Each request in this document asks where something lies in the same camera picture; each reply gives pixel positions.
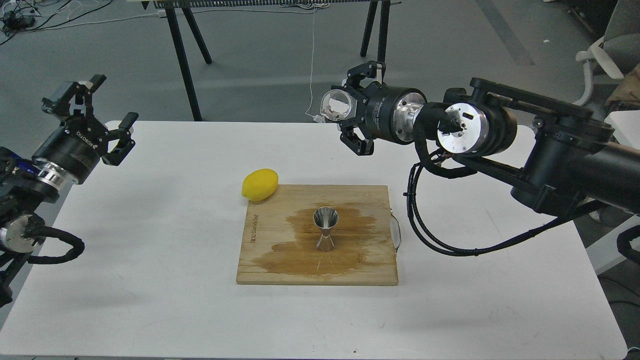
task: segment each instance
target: jigger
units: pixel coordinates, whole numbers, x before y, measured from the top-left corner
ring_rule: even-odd
[[[331,229],[338,224],[338,212],[329,206],[323,206],[314,213],[314,222],[320,228],[322,235],[316,244],[320,251],[331,251],[334,248],[331,239]]]

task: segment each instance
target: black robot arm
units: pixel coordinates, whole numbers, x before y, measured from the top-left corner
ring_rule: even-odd
[[[56,116],[60,126],[30,160],[0,147],[0,268],[6,265],[0,271],[0,307],[12,301],[9,284],[25,263],[64,263],[84,250],[78,237],[46,226],[36,208],[56,202],[62,189],[82,184],[100,158],[119,165],[135,145],[131,126],[138,114],[128,113],[115,130],[93,116],[92,95],[105,79],[95,75],[87,82],[65,82],[51,99],[42,99],[42,110]],[[109,152],[113,140],[118,143]],[[32,255],[46,238],[57,238],[71,249],[62,256]]]
[[[442,102],[427,102],[419,90],[388,86],[378,74],[382,63],[370,61],[348,72],[342,86],[325,94],[321,115],[336,122],[342,141],[358,155],[371,155],[373,140],[381,138],[406,145],[414,142],[420,162],[410,174],[408,214],[415,215],[422,230],[434,240],[439,252],[453,256],[483,254],[522,242],[552,226],[611,204],[640,213],[640,151],[612,142],[614,129],[591,118],[592,111],[525,90],[474,78],[471,95],[463,88],[446,91]],[[367,87],[364,78],[376,78]],[[510,110],[534,115],[536,144],[523,167],[513,167],[486,158],[513,143],[517,122]],[[359,127],[365,140],[347,142]],[[430,152],[427,140],[437,149]],[[360,142],[368,151],[357,151]],[[462,164],[445,168],[448,159]],[[422,223],[415,205],[415,185],[420,172],[449,179],[481,172],[510,184],[511,195],[538,213],[557,216],[550,226],[527,231],[503,244],[487,249],[457,249],[435,238]],[[581,206],[586,198],[596,199]]]

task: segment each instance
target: lemon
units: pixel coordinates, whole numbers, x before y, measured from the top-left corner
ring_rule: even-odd
[[[247,175],[242,182],[242,196],[251,201],[268,198],[278,187],[278,173],[262,168]]]

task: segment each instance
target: white chair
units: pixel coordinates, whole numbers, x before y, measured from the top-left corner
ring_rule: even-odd
[[[622,80],[640,63],[640,1],[618,0],[604,36],[575,55],[584,70],[584,93],[575,101],[584,105],[593,93],[593,71],[599,65],[612,79]]]

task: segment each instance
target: table leg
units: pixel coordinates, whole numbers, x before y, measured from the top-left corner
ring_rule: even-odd
[[[196,39],[196,43],[198,43],[198,47],[200,48],[200,52],[202,53],[204,62],[210,64],[212,62],[211,55],[209,55],[209,50],[207,49],[207,45],[204,43],[204,39],[202,38],[200,29],[198,29],[198,24],[196,23],[196,19],[193,17],[193,12],[191,12],[191,8],[182,8],[182,12],[184,13],[184,17],[187,19],[187,23],[191,28],[193,37]]]
[[[378,2],[371,1],[369,3],[369,13],[367,14],[367,23],[364,26],[364,36],[362,37],[362,47],[360,48],[360,56],[367,56],[367,49],[369,48],[369,40],[371,39],[371,30],[373,29],[373,20],[376,17],[376,9],[378,9]]]
[[[175,16],[175,9],[165,8],[164,10],[166,12],[166,20],[169,22],[169,30],[171,30],[175,54],[178,56],[178,64],[180,64],[184,87],[187,90],[187,97],[189,97],[189,105],[191,106],[193,120],[201,121],[202,116],[200,115],[200,107],[198,106],[198,99],[196,98],[196,90],[193,88],[191,71],[189,71],[189,63],[187,62],[187,56],[184,52],[184,44],[182,43],[180,28],[178,27],[178,19]]]
[[[378,37],[378,61],[384,62],[387,53],[387,33],[389,29],[389,10],[391,0],[383,0],[380,9],[380,34]]]

